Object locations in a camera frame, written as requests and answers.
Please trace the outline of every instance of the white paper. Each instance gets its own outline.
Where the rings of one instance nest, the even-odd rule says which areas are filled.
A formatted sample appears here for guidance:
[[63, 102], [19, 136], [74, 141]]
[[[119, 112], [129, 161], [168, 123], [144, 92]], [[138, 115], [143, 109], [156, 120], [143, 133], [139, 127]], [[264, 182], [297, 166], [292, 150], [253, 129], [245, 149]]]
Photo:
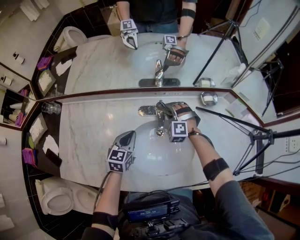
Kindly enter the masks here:
[[43, 145], [43, 151], [46, 154], [47, 149], [50, 149], [52, 152], [54, 152], [57, 156], [59, 153], [59, 147], [56, 144], [56, 141], [54, 140], [54, 138], [51, 135], [48, 135], [46, 137], [45, 143]]
[[42, 121], [41, 121], [40, 118], [37, 118], [37, 120], [31, 126], [31, 128], [29, 130], [33, 142], [35, 142], [38, 139], [39, 135], [43, 132], [43, 130], [44, 130], [44, 128], [43, 128], [43, 125], [42, 125]]

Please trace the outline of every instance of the toilet paper roll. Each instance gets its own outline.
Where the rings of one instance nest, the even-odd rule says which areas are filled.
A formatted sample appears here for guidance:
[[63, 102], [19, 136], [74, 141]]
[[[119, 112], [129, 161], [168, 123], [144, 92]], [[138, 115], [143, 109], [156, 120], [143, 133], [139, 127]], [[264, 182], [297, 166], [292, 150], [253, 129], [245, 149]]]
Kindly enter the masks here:
[[0, 208], [3, 208], [3, 207], [5, 207], [5, 203], [4, 203], [2, 194], [0, 194]]
[[0, 145], [5, 146], [7, 144], [6, 137], [0, 137]]

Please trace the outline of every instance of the wall tile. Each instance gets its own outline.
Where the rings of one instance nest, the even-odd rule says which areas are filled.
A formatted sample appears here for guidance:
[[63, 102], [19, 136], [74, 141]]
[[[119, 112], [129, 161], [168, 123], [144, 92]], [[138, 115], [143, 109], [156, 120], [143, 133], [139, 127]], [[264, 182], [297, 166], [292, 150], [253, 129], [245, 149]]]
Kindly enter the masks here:
[[87, 7], [84, 11], [87, 14], [93, 27], [105, 25], [104, 18], [98, 6]]

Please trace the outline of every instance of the light stand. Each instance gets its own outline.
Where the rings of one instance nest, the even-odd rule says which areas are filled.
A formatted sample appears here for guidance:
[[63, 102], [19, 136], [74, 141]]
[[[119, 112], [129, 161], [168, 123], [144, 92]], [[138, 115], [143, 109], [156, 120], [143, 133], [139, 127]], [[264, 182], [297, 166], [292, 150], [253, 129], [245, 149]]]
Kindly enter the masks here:
[[[295, 130], [290, 130], [290, 131], [277, 133], [277, 132], [273, 132], [272, 129], [265, 129], [263, 127], [254, 125], [252, 123], [248, 123], [248, 122], [245, 122], [243, 120], [240, 120], [240, 119], [237, 119], [237, 118], [234, 118], [234, 117], [230, 117], [230, 116], [218, 113], [218, 112], [214, 112], [214, 111], [202, 108], [202, 107], [196, 107], [196, 109], [204, 111], [206, 113], [211, 113], [213, 115], [216, 115], [216, 116], [222, 118], [225, 121], [227, 121], [226, 119], [228, 119], [228, 120], [236, 123], [243, 130], [241, 130], [241, 128], [238, 128], [237, 126], [233, 125], [231, 122], [227, 121], [228, 123], [233, 125], [235, 128], [240, 130], [242, 133], [244, 133], [244, 134], [246, 134], [250, 137], [250, 144], [249, 144], [248, 148], [246, 149], [246, 152], [244, 153], [244, 155], [243, 155], [243, 157], [240, 161], [240, 167], [237, 166], [237, 168], [233, 171], [233, 174], [235, 176], [239, 175], [241, 173], [241, 170], [243, 170], [246, 166], [248, 166], [255, 159], [257, 159], [269, 146], [273, 145], [275, 139], [300, 135], [300, 129], [295, 129]], [[254, 128], [255, 130], [258, 130], [259, 132], [256, 133], [256, 134], [253, 134], [251, 131], [249, 131], [248, 129], [246, 129], [245, 127], [243, 127], [240, 124], [243, 124], [243, 125], [248, 126], [250, 128]], [[254, 146], [255, 141], [257, 141], [257, 140], [268, 140], [268, 142], [252, 158], [250, 158], [247, 162], [245, 162], [246, 158], [248, 157], [249, 153], [251, 152], [252, 147]]]
[[219, 28], [219, 27], [222, 27], [222, 26], [225, 26], [225, 25], [228, 25], [230, 23], [230, 26], [228, 28], [228, 30], [226, 31], [225, 34], [223, 34], [223, 37], [222, 39], [220, 40], [220, 42], [218, 43], [216, 49], [214, 50], [214, 52], [212, 53], [212, 55], [210, 56], [210, 58], [207, 60], [206, 64], [204, 65], [204, 67], [202, 68], [201, 72], [198, 74], [198, 76], [196, 77], [196, 79], [194, 80], [193, 82], [193, 85], [196, 86], [196, 83], [197, 81], [199, 80], [200, 76], [202, 75], [202, 73], [205, 71], [205, 69], [207, 68], [207, 66], [209, 65], [209, 63], [211, 62], [211, 60], [213, 59], [213, 57], [216, 55], [217, 51], [219, 50], [219, 48], [221, 47], [222, 43], [224, 42], [224, 40], [226, 39], [230, 39], [231, 40], [231, 35], [233, 33], [234, 30], [237, 31], [238, 33], [238, 36], [239, 36], [239, 51], [240, 51], [240, 55], [243, 55], [243, 51], [242, 51], [242, 45], [241, 45], [241, 38], [240, 38], [240, 30], [239, 30], [239, 25], [234, 22], [233, 20], [229, 19], [225, 22], [222, 22], [220, 24], [217, 24], [216, 26], [213, 26], [211, 28], [209, 28], [208, 30], [204, 31], [204, 32], [201, 32], [199, 33], [198, 35], [201, 35], [201, 34], [204, 34], [204, 33], [207, 33], [209, 31], [213, 31], [213, 32], [218, 32], [220, 33], [219, 31], [216, 31], [215, 29]]

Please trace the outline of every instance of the soap bar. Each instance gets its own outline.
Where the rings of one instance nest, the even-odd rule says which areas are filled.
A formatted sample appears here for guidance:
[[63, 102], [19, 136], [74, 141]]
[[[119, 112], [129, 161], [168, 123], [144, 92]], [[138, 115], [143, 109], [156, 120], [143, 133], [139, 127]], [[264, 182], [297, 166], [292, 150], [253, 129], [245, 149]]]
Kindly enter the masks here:
[[209, 80], [201, 80], [201, 87], [210, 87], [210, 81]]
[[214, 101], [214, 98], [212, 96], [204, 96], [203, 100], [205, 102], [213, 102]]

